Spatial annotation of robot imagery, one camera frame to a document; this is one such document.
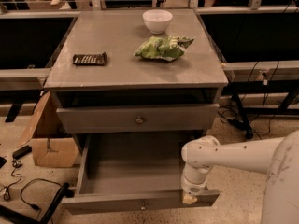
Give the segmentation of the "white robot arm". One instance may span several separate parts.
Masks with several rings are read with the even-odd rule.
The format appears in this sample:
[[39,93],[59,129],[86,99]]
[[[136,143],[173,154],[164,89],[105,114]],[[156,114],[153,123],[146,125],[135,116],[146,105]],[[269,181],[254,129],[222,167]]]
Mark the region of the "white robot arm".
[[181,158],[185,193],[201,195],[215,165],[266,174],[261,224],[299,224],[299,131],[227,145],[207,135],[185,144]]

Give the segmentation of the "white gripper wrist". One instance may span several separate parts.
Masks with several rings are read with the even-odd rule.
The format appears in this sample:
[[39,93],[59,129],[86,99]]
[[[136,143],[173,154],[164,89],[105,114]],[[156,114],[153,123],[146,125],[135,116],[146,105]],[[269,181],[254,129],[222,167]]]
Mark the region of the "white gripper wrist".
[[209,170],[205,168],[184,167],[181,176],[181,186],[186,192],[182,195],[182,202],[184,204],[194,204],[197,202],[197,197],[194,195],[201,195],[204,192],[208,173]]

